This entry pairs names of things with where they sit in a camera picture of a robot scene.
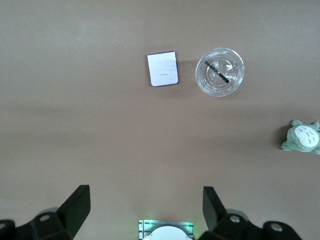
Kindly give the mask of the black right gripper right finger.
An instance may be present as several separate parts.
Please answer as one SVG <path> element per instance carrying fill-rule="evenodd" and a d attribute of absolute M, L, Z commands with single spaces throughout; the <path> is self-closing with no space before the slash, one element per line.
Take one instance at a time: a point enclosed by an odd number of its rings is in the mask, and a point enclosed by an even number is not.
<path fill-rule="evenodd" d="M 267 221 L 257 227 L 238 213 L 228 213 L 212 186 L 203 188 L 202 213 L 208 228 L 201 240 L 300 240 L 288 224 Z"/>

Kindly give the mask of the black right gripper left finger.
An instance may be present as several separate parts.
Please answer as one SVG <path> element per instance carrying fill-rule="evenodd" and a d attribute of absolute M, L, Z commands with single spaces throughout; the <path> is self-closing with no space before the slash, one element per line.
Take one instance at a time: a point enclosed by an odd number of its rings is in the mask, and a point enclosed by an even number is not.
<path fill-rule="evenodd" d="M 73 240 L 90 213 L 90 186 L 80 185 L 56 210 L 46 210 L 21 226 L 0 221 L 2 240 Z"/>

